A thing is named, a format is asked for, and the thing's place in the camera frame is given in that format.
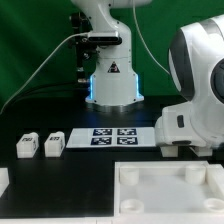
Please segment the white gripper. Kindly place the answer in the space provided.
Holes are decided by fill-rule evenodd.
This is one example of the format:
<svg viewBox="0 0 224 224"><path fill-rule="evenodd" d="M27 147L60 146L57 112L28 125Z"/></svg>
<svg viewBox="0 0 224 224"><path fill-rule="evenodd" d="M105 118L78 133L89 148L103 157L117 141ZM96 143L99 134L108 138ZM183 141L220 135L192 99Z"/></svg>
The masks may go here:
<svg viewBox="0 0 224 224"><path fill-rule="evenodd" d="M190 102L164 107L162 115L155 124L155 143L157 146L211 146L199 136L190 122Z"/></svg>

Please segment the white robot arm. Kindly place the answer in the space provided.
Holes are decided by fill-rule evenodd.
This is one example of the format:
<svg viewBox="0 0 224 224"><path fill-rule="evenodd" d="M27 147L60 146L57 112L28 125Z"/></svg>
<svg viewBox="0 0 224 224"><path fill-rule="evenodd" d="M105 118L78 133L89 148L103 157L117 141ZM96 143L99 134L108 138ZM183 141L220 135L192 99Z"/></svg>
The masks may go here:
<svg viewBox="0 0 224 224"><path fill-rule="evenodd" d="M162 66L137 46L146 28L131 30L111 14L143 11L151 1L71 0L90 25L82 43L96 48L86 103L103 111L126 109L144 100L144 87L167 90L171 81L185 101L162 109L153 128L155 144L170 150L191 146L208 155L224 144L224 14L179 28Z"/></svg>

